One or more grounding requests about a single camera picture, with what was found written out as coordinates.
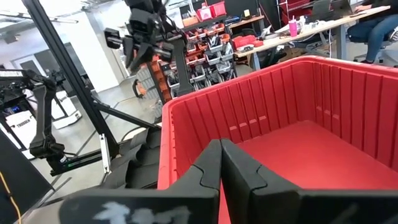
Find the cable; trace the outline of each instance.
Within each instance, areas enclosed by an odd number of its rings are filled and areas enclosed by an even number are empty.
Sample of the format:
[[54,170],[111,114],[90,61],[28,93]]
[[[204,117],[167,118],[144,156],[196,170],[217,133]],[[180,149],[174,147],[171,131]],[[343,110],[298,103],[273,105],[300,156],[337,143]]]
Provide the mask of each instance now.
[[8,188],[7,182],[4,178],[4,176],[2,175],[1,171],[0,171],[0,178],[2,180],[2,183],[4,184],[4,187],[6,188],[6,192],[7,192],[8,196],[10,197],[11,203],[13,204],[13,206],[15,207],[15,210],[17,212],[18,224],[22,224],[21,212],[19,211],[19,207],[18,207],[17,203],[15,202],[14,198],[11,196],[10,189]]
[[331,58],[331,30],[329,29],[329,58]]

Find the laptop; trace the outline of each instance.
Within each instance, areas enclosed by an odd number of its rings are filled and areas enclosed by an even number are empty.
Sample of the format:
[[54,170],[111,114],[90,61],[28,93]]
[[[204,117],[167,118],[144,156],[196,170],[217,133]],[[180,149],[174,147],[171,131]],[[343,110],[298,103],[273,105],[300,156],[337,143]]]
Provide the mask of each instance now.
[[319,0],[313,3],[312,13],[308,16],[307,22],[326,21],[331,17],[331,0]]
[[335,0],[331,2],[331,8],[333,10],[334,17],[338,17],[337,19],[354,14],[354,11],[349,4],[349,0]]
[[314,2],[308,21],[330,21],[353,14],[349,0],[319,0]]

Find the black chair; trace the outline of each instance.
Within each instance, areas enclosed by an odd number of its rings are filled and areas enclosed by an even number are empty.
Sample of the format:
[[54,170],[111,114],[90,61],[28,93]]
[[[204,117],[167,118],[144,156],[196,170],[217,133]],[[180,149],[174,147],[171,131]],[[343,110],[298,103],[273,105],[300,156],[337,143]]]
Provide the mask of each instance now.
[[[254,29],[242,29],[243,36],[246,35],[255,35],[257,37],[256,31]],[[259,57],[260,68],[266,68],[271,65],[275,65],[279,59],[284,57],[284,53],[276,52],[276,47],[263,50],[262,52],[257,52],[257,56]]]

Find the red plastic bin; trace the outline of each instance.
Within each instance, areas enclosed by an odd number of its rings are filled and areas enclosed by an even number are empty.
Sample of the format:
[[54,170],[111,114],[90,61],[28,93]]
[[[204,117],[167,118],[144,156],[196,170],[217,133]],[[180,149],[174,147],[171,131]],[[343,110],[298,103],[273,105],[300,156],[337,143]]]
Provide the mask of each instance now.
[[288,9],[290,12],[293,11],[294,9],[300,8],[300,6],[303,6],[306,3],[309,3],[310,1],[311,0],[279,0],[279,5],[284,12],[287,12]]
[[225,11],[224,2],[222,1],[222,2],[219,2],[219,3],[216,3],[216,4],[212,4],[210,6],[210,11],[211,11],[211,15],[213,16],[213,18],[225,15],[226,11]]
[[158,188],[228,138],[303,189],[398,189],[397,123],[398,69],[295,58],[167,103]]
[[248,44],[253,44],[256,41],[256,37],[254,35],[247,35],[247,36],[239,36],[232,39],[234,49],[238,49]]

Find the pink bottle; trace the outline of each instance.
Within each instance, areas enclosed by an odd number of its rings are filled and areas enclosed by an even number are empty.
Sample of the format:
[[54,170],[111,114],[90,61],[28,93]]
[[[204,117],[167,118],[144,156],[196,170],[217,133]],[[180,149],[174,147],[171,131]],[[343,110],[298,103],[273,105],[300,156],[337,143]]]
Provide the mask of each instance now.
[[289,21],[289,31],[291,37],[297,36],[297,21],[294,19],[294,16],[293,19]]

